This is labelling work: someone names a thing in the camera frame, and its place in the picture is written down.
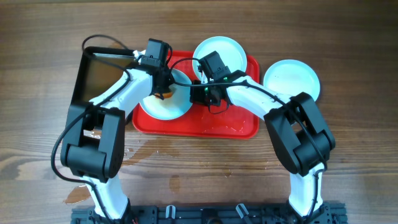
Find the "orange green sponge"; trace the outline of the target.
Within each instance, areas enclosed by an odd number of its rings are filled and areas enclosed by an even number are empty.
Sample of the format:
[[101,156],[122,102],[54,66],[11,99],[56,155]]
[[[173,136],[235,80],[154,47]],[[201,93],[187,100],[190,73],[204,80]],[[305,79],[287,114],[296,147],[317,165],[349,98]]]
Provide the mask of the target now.
[[166,98],[172,97],[173,91],[169,91],[166,93],[155,93],[154,95],[155,95],[155,97],[160,98],[161,100],[164,100]]

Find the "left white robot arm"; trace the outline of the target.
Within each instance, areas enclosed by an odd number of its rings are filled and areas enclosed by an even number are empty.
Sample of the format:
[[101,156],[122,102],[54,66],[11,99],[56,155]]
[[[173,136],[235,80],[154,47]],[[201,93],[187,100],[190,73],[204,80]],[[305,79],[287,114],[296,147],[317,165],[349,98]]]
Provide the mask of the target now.
[[51,167],[58,177],[62,177],[55,165],[59,149],[62,166],[74,176],[62,179],[88,187],[95,206],[87,219],[93,223],[136,222],[118,176],[124,154],[125,122],[140,101],[151,95],[164,98],[175,83],[174,68],[166,65],[140,63],[120,69],[119,80],[101,94],[89,101],[72,101],[65,129],[51,155]]

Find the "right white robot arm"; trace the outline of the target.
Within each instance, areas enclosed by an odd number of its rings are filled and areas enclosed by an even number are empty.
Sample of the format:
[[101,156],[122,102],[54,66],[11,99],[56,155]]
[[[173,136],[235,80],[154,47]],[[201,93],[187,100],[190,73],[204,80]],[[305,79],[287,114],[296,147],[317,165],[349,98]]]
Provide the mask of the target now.
[[195,81],[190,89],[196,103],[218,106],[225,100],[264,120],[275,154],[290,172],[289,204],[298,216],[311,219],[323,203],[322,174],[335,148],[314,99],[305,92],[277,93],[240,70],[206,83]]

